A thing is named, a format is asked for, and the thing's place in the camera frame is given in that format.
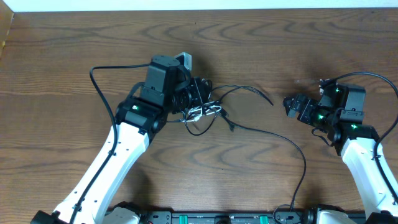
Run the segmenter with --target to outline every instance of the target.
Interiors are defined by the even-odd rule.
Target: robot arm
[[[56,207],[53,214],[37,212],[31,223],[56,224],[68,223],[70,220],[79,224],[103,222],[105,212],[127,172],[164,127],[168,114],[207,103],[211,86],[200,78],[191,78],[191,62],[191,55],[186,53],[175,57],[155,55],[152,58],[147,65],[145,82],[134,85],[116,109],[113,119],[119,133],[118,143],[108,162],[104,163],[112,152],[115,135],[113,128],[102,150],[69,196]],[[141,92],[136,97],[134,93],[138,89]],[[102,171],[94,178],[103,164],[105,166]]]
[[[133,125],[121,123],[118,125],[119,138],[115,153],[97,177],[85,200],[81,210],[77,213],[75,223],[102,223],[105,212],[111,203],[113,196],[121,182],[129,172],[133,163],[145,152],[149,146],[148,134],[140,134],[139,128]],[[100,168],[113,145],[113,128],[101,151],[90,165],[79,184],[72,190],[69,196],[54,210],[59,213],[59,219],[69,222],[73,207],[79,200],[81,193],[86,189],[95,172]]]
[[[327,133],[330,146],[335,147],[337,155],[341,156],[354,177],[368,220],[373,214],[398,217],[398,204],[377,166],[379,162],[393,192],[397,192],[398,184],[384,158],[381,144],[377,146],[377,153],[374,152],[380,137],[372,126],[362,124],[365,89],[357,85],[328,82],[321,93],[319,101],[303,94],[286,98],[284,106],[287,115],[294,117],[298,112],[297,119],[315,127],[313,132]],[[327,143],[325,138],[318,137]],[[305,223],[350,223],[341,211],[320,207],[313,210],[314,214],[308,216],[312,221]]]
[[[398,217],[398,205],[394,203],[394,198],[374,162],[375,143],[375,140],[368,138],[347,139],[341,152],[341,158],[354,177],[365,207],[366,218],[368,219],[372,213],[381,213],[382,211],[388,211],[391,215]],[[397,191],[397,181],[387,165],[381,144],[377,147],[377,154],[384,173]]]

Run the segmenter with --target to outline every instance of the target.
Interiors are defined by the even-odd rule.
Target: wooden table
[[[328,203],[362,210],[341,158],[311,135],[311,127],[286,117],[282,100],[296,93],[319,97],[319,78],[359,70],[398,84],[397,30],[398,9],[17,13],[0,60],[0,223],[51,212],[101,149],[111,122],[90,82],[92,66],[147,63],[155,54],[180,52],[192,54],[194,76],[215,86],[252,85],[275,103],[242,90],[224,106],[235,122],[281,134],[302,148],[308,167],[296,208]],[[113,108],[145,76],[144,68],[96,73]],[[397,113],[391,88],[371,77],[344,82],[366,87],[364,123],[382,134]],[[397,134],[383,142],[396,177]],[[222,119],[200,137],[183,124],[168,124],[112,205],[273,210],[290,203],[302,169],[289,143],[232,133]]]

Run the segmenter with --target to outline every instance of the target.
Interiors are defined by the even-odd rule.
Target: cable clip
[[[377,158],[378,158],[378,159],[380,159],[380,157],[381,157],[380,155],[377,155]],[[372,157],[371,160],[374,160],[374,156]]]
[[[234,132],[234,129],[235,129],[235,125],[229,124],[229,130],[231,130],[232,132]]]
[[[109,150],[108,154],[113,154],[114,156],[116,156],[116,152],[112,152],[112,150]]]
[[[82,208],[82,206],[81,205],[78,205],[77,203],[75,204],[75,206],[73,206],[72,207],[72,209],[75,209],[75,208],[78,208],[78,212],[81,212],[81,208]]]

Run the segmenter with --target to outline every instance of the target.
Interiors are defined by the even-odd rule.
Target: white wall
[[[398,0],[4,0],[14,12],[398,7]]]

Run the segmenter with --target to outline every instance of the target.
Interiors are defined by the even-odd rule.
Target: black wire
[[[184,120],[183,119],[176,119],[176,120],[173,120],[173,121],[167,121],[168,123],[181,123],[181,122],[184,122]]]
[[[390,80],[388,80],[386,77],[384,77],[382,75],[379,75],[379,74],[376,74],[376,73],[371,73],[371,72],[353,72],[353,73],[348,73],[348,74],[342,75],[340,77],[337,77],[337,78],[334,78],[334,79],[331,79],[331,80],[326,80],[324,82],[324,84],[322,84],[322,85],[326,86],[326,85],[328,85],[330,83],[333,83],[333,82],[339,80],[340,78],[350,77],[352,75],[370,75],[370,76],[373,76],[373,77],[381,78],[382,80],[384,80],[388,84],[390,84],[390,86],[392,87],[392,89],[394,89],[394,91],[395,91],[395,93],[397,95],[397,98],[398,98],[397,87]],[[397,123],[398,123],[398,115],[397,115],[396,120],[391,125],[391,127],[376,141],[376,143],[374,145],[374,148],[373,148],[374,160],[376,161],[377,168],[379,169],[379,172],[380,172],[383,180],[385,181],[388,189],[390,190],[390,192],[391,192],[391,194],[392,194],[392,196],[393,196],[393,198],[395,200],[395,202],[393,203],[394,205],[396,203],[398,203],[398,195],[395,192],[394,188],[392,187],[391,183],[388,181],[388,178],[387,178],[386,174],[384,173],[383,168],[381,167],[380,160],[379,160],[379,155],[377,154],[377,147],[379,146],[380,142],[394,129],[394,127],[397,125]]]
[[[203,115],[206,116],[206,113],[203,112],[203,100],[201,99],[201,95],[200,95],[200,91],[199,91],[199,87],[198,87],[197,80],[196,80],[196,79],[193,79],[193,81],[195,82],[195,85],[197,86],[197,90],[198,90],[198,94],[199,94],[199,99],[200,99],[200,105],[201,105],[201,113],[202,113]]]
[[[335,113],[334,113],[334,115],[333,115],[333,117],[332,117],[332,119],[331,119],[331,125],[335,125],[335,119],[336,119],[336,117],[337,117],[337,114],[338,114],[340,111],[342,111],[342,110],[344,110],[344,108],[337,108],[337,109],[336,109],[336,111],[335,111]]]
[[[312,131],[311,131],[312,135],[314,135],[314,136],[319,137],[320,139],[322,139],[323,142],[326,143],[326,145],[328,145],[329,147],[335,146],[333,142],[329,144],[328,141],[325,139],[325,137],[315,134],[315,131],[318,131],[318,130],[323,132],[322,129],[314,128],[314,129],[312,129]]]
[[[211,80],[207,80],[207,79],[203,79],[201,82],[206,84],[208,89],[210,90],[210,94],[209,94],[209,97],[208,97],[208,99],[210,99],[211,90],[213,89],[213,82]]]
[[[301,176],[300,181],[299,181],[298,184],[297,184],[296,189],[294,190],[294,194],[293,194],[293,197],[292,197],[292,201],[291,201],[291,203],[290,203],[290,211],[292,211],[293,208],[294,208],[294,201],[295,201],[297,192],[299,191],[299,188],[300,188],[300,186],[301,186],[301,183],[303,182],[303,179],[304,179],[304,177],[305,177],[305,172],[306,172],[306,170],[307,170],[307,162],[306,162],[306,160],[305,160],[304,153],[301,151],[301,149],[300,149],[293,141],[291,141],[291,140],[288,139],[287,137],[281,136],[281,135],[279,135],[279,134],[276,134],[276,133],[273,133],[273,132],[270,132],[270,131],[263,131],[263,130],[255,129],[255,128],[247,128],[247,127],[245,127],[245,126],[242,126],[242,125],[240,125],[240,124],[237,124],[237,123],[231,121],[231,120],[228,119],[226,116],[224,116],[223,114],[221,114],[221,113],[215,111],[215,110],[212,109],[212,108],[209,108],[209,110],[214,111],[216,114],[218,114],[218,116],[222,117],[222,118],[229,124],[229,126],[238,127],[238,128],[243,129],[243,130],[257,131],[257,132],[260,132],[260,133],[270,134],[270,135],[273,135],[273,136],[277,136],[277,137],[279,137],[279,138],[282,138],[282,139],[288,141],[288,142],[291,143],[294,147],[296,147],[296,149],[298,150],[298,152],[299,152],[299,153],[301,154],[301,156],[303,157],[303,161],[304,161],[304,171],[303,171],[303,175]]]
[[[126,66],[99,66],[99,67],[93,67],[90,70],[90,79],[91,82],[93,83],[97,93],[99,94],[99,96],[101,97],[106,110],[109,113],[109,117],[111,118],[112,121],[112,127],[113,127],[113,145],[112,145],[112,149],[110,150],[108,156],[106,157],[105,161],[102,163],[101,167],[99,167],[99,169],[97,170],[97,172],[95,173],[95,175],[93,176],[93,178],[91,179],[91,181],[88,183],[86,189],[83,191],[83,193],[81,194],[79,201],[75,204],[75,208],[73,209],[73,213],[72,216],[70,217],[70,221],[69,224],[73,224],[73,222],[75,221],[77,212],[80,210],[81,208],[81,203],[84,201],[85,196],[87,194],[87,192],[89,191],[89,189],[91,188],[91,186],[94,184],[95,180],[97,179],[97,177],[100,175],[101,171],[104,169],[105,165],[108,163],[108,161],[110,160],[110,158],[112,157],[112,155],[114,154],[114,151],[116,149],[116,146],[118,145],[118,129],[116,127],[116,120],[114,118],[112,109],[108,103],[108,101],[106,100],[105,96],[102,94],[100,88],[98,87],[97,83],[95,82],[94,79],[94,75],[93,75],[93,71],[96,69],[110,69],[110,68],[140,68],[140,67],[146,67],[149,66],[149,64],[143,64],[143,65],[126,65]]]
[[[278,209],[280,209],[280,208],[282,208],[282,207],[289,207],[289,206],[290,206],[290,205],[288,205],[288,204],[283,204],[283,205],[279,205],[277,208],[275,208],[274,212],[272,212],[272,219],[273,219],[276,223],[281,224],[281,222],[278,221],[278,220],[275,218],[276,211],[278,211]]]
[[[203,132],[201,132],[201,133],[199,133],[199,134],[195,134],[195,133],[191,132],[191,130],[190,130],[189,127],[188,127],[188,124],[187,124],[187,116],[186,116],[185,112],[184,112],[184,111],[181,111],[181,113],[183,114],[183,115],[182,115],[182,116],[183,116],[183,122],[184,122],[184,124],[185,124],[186,129],[187,129],[188,132],[189,132],[191,135],[193,135],[193,136],[201,136],[202,134],[205,134],[205,133],[210,129],[211,125],[213,125],[214,121],[215,121],[216,118],[217,118],[217,114],[215,114],[214,117],[213,117],[213,120],[211,121],[211,123],[209,124],[209,126],[208,126]]]
[[[218,86],[218,87],[212,89],[211,91],[217,90],[217,89],[219,89],[219,88],[226,88],[226,87],[236,87],[236,88],[233,89],[233,90],[230,90],[230,91],[226,92],[223,96],[221,96],[221,98],[218,100],[218,101],[220,101],[220,102],[221,102],[221,100],[222,100],[226,95],[228,95],[229,93],[231,93],[231,92],[233,92],[233,91],[236,91],[236,90],[238,90],[238,89],[241,88],[241,89],[244,89],[244,90],[249,90],[249,91],[251,91],[251,92],[253,92],[253,93],[255,93],[255,94],[257,94],[257,95],[259,95],[259,96],[261,96],[261,97],[263,97],[263,98],[265,98],[272,106],[274,105],[274,104],[271,102],[271,100],[268,99],[268,97],[267,97],[265,94],[263,94],[263,92],[261,92],[260,90],[254,88],[254,87],[252,87],[252,86],[222,85],[222,86]]]

